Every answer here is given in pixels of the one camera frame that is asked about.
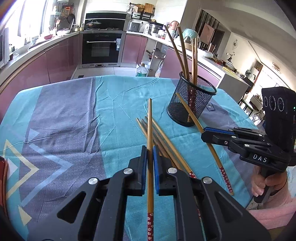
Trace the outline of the pink sleeved forearm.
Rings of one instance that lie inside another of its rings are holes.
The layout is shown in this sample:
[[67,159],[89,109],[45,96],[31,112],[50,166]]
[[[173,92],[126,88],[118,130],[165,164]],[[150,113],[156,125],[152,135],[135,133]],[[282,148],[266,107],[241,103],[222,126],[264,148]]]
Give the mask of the pink sleeved forearm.
[[270,196],[260,209],[249,210],[266,229],[286,226],[295,213],[295,198],[292,198],[286,184],[279,192]]

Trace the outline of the person's right hand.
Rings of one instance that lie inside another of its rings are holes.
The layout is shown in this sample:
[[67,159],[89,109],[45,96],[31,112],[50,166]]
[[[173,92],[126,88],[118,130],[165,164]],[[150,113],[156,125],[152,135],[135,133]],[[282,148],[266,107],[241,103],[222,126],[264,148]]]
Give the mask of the person's right hand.
[[261,174],[261,168],[254,166],[251,177],[251,191],[255,197],[261,196],[264,193],[266,186],[272,187],[273,191],[279,191],[284,187],[287,181],[287,172],[276,173],[264,178]]

